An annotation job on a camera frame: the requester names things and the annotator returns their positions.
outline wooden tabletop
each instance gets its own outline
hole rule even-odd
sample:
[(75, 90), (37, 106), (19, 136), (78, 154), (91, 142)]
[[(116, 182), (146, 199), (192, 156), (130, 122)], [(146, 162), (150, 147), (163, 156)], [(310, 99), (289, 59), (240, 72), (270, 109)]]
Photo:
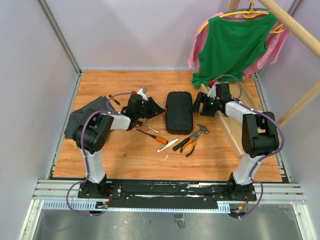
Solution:
[[(168, 93), (172, 91), (190, 92), (194, 101), (199, 90), (191, 84), (191, 79), (191, 71), (87, 70), (83, 74), (72, 111), (82, 108), (99, 96), (137, 91), (142, 87), (147, 89), (147, 97), (152, 97), (163, 108)], [(253, 79), (245, 79), (244, 85), (260, 105)], [(129, 95), (119, 96), (116, 100), (121, 106), (114, 102), (112, 104), (120, 111), (127, 105), (128, 99)], [(235, 156), (214, 117), (194, 113), (193, 122), (193, 132), (199, 129), (196, 124), (202, 124), (209, 130), (209, 134), (200, 135), (195, 150), (189, 157), (185, 157), (185, 152), (173, 151), (172, 147), (158, 153), (157, 150), (163, 145), (135, 129), (114, 130), (102, 149), (103, 168), (107, 178), (226, 181), (237, 168), (240, 159)], [(164, 114), (149, 119), (147, 125), (160, 133), (145, 127), (141, 127), (141, 130), (169, 141), (179, 139), (180, 142), (187, 137), (169, 134)], [(64, 139), (53, 176), (84, 175), (85, 164), (80, 149), (72, 139)], [(255, 179), (271, 182), (282, 180), (274, 156), (264, 161)]]

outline black case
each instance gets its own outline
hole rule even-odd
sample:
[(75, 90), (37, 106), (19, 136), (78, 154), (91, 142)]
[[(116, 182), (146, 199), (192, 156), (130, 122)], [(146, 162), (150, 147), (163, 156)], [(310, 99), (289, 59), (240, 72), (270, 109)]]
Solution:
[(168, 133), (187, 135), (193, 131), (194, 118), (190, 92), (169, 92), (165, 107), (165, 128)]

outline green tank top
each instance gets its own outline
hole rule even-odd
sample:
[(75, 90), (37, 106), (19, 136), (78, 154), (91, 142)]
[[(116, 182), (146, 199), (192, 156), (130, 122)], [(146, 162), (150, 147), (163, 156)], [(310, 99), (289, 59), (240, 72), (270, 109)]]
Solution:
[[(242, 72), (267, 51), (266, 40), (276, 23), (274, 15), (248, 21), (230, 21), (219, 16), (209, 19), (209, 32), (204, 48), (198, 54), (199, 72), (192, 83), (198, 88), (223, 74), (243, 80)], [(219, 82), (234, 82), (222, 77)]]

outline hammer head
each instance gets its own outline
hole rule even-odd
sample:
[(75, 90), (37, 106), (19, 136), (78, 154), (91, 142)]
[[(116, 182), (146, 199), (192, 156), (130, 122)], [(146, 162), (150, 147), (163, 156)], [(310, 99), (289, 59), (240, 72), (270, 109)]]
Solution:
[(209, 133), (209, 131), (206, 129), (205, 126), (203, 126), (203, 125), (201, 125), (201, 124), (197, 124), (197, 126), (200, 127), (200, 130), (201, 130), (201, 131), (204, 131), (206, 134)]

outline orange screwdriver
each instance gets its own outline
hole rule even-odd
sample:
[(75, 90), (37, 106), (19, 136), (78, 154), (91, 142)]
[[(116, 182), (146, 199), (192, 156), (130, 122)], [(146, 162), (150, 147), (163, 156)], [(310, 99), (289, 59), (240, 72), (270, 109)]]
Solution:
[(167, 139), (165, 139), (165, 138), (163, 138), (163, 137), (155, 136), (155, 135), (152, 135), (152, 134), (146, 133), (146, 132), (144, 132), (144, 131), (141, 131), (141, 130), (139, 130), (139, 129), (137, 129), (137, 131), (139, 131), (139, 132), (142, 132), (142, 133), (144, 133), (144, 134), (149, 135), (150, 137), (152, 137), (152, 138), (154, 138), (155, 140), (157, 140), (159, 143), (162, 143), (162, 144), (168, 144), (168, 140), (167, 140)]

